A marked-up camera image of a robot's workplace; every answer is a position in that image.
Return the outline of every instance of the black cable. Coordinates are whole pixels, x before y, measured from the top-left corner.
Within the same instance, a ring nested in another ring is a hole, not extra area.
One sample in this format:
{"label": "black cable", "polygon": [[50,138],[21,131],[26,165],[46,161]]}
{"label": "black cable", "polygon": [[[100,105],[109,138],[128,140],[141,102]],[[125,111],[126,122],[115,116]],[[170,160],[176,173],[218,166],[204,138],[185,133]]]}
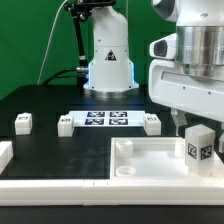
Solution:
{"label": "black cable", "polygon": [[75,68],[64,69],[64,70],[62,70],[60,72],[55,73],[50,78],[57,77],[59,75],[62,75],[62,74],[68,73],[68,72],[76,72],[76,69]]}
{"label": "black cable", "polygon": [[78,43],[78,50],[79,50],[79,64],[80,66],[88,66],[88,61],[86,59],[85,50],[84,50],[84,44],[82,39],[82,32],[78,17],[78,9],[74,8],[71,11],[72,17],[73,17],[73,23],[75,26],[75,33],[76,33],[76,39]]}
{"label": "black cable", "polygon": [[64,79],[64,78],[83,78],[83,75],[55,76],[45,80],[42,85],[47,86],[54,79]]}

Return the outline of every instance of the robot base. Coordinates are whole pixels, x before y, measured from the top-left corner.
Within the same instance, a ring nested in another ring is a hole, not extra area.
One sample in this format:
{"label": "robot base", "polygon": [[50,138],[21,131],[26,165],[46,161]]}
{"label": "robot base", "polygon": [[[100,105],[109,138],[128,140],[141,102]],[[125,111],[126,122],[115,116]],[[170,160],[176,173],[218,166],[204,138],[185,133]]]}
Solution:
{"label": "robot base", "polygon": [[128,96],[138,95],[139,93],[139,85],[136,83],[130,89],[124,91],[98,91],[95,89],[91,89],[88,84],[84,85],[84,93],[85,95],[99,97],[99,98],[124,98]]}

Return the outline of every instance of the small white block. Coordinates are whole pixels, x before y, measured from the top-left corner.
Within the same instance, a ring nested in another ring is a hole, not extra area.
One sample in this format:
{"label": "small white block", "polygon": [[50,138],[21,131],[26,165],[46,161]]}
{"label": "small white block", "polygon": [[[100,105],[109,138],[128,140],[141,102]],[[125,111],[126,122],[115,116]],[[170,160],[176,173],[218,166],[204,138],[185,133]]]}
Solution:
{"label": "small white block", "polygon": [[161,135],[161,121],[156,114],[145,114],[143,119],[147,135]]}
{"label": "small white block", "polygon": [[185,164],[198,175],[210,172],[214,164],[215,131],[197,125],[186,129]]}
{"label": "small white block", "polygon": [[58,137],[72,137],[74,129],[73,116],[61,116],[58,122]]}
{"label": "small white block", "polygon": [[16,135],[29,135],[32,129],[32,114],[18,114],[15,120]]}
{"label": "small white block", "polygon": [[0,174],[13,157],[12,142],[0,142]]}
{"label": "small white block", "polygon": [[195,172],[192,169],[188,169],[188,176],[189,177],[210,177],[211,171],[206,170],[204,172]]}

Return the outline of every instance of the white holder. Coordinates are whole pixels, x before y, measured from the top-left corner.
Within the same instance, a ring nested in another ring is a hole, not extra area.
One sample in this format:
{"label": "white holder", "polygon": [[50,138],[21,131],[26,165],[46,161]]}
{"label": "white holder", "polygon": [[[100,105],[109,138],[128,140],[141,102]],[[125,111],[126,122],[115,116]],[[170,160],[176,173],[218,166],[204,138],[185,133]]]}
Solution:
{"label": "white holder", "polygon": [[118,140],[116,142],[116,155],[120,158],[129,158],[133,155],[133,142],[130,140]]}
{"label": "white holder", "polygon": [[179,158],[185,157],[185,139],[177,140],[175,143],[175,155]]}
{"label": "white holder", "polygon": [[117,177],[131,177],[136,174],[136,169],[131,166],[121,166],[116,169]]}

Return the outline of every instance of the black table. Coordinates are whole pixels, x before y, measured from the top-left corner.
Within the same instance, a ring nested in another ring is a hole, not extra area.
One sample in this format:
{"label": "black table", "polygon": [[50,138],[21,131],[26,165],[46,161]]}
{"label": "black table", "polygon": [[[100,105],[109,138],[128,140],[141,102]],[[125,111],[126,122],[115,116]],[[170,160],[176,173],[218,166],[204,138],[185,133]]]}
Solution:
{"label": "black table", "polygon": [[[142,127],[76,128],[72,138],[57,137],[59,117],[72,110],[144,110],[162,121],[162,136],[175,136],[170,109],[150,101],[147,86],[138,96],[99,99],[75,86],[24,86],[0,102],[0,141],[13,141],[14,158],[0,176],[12,179],[108,179],[112,137],[146,137]],[[33,117],[30,136],[15,136],[17,114]],[[217,122],[188,115],[190,125]],[[217,206],[2,207],[0,223],[223,223]]]}

